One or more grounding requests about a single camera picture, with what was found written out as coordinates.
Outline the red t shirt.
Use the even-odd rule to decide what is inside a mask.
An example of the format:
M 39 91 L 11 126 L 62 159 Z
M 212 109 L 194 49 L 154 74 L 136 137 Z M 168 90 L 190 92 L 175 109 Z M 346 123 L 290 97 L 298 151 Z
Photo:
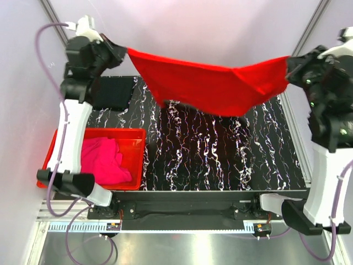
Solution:
M 175 100 L 209 114 L 242 116 L 285 91 L 287 57 L 244 67 L 212 66 L 128 49 L 136 70 L 162 107 Z

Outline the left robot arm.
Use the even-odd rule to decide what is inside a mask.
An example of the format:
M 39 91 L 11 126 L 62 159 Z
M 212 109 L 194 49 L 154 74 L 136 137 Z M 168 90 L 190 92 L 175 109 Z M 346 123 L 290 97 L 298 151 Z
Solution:
M 81 152 L 100 76 L 119 66 L 126 52 L 125 47 L 114 44 L 104 34 L 81 34 L 69 39 L 55 145 L 46 168 L 37 172 L 38 181 L 48 189 L 100 206 L 100 212 L 108 219 L 117 216 L 119 205 L 112 201 L 111 191 L 96 183 L 93 174 L 81 171 Z

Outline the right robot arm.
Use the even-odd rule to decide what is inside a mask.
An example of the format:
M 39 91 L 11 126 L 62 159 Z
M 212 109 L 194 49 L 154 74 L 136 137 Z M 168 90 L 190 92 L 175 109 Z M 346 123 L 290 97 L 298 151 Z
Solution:
M 257 219 L 275 213 L 304 235 L 349 234 L 344 200 L 352 175 L 352 46 L 317 46 L 287 65 L 286 79 L 305 91 L 311 108 L 311 187 L 306 199 L 263 193 L 250 212 Z

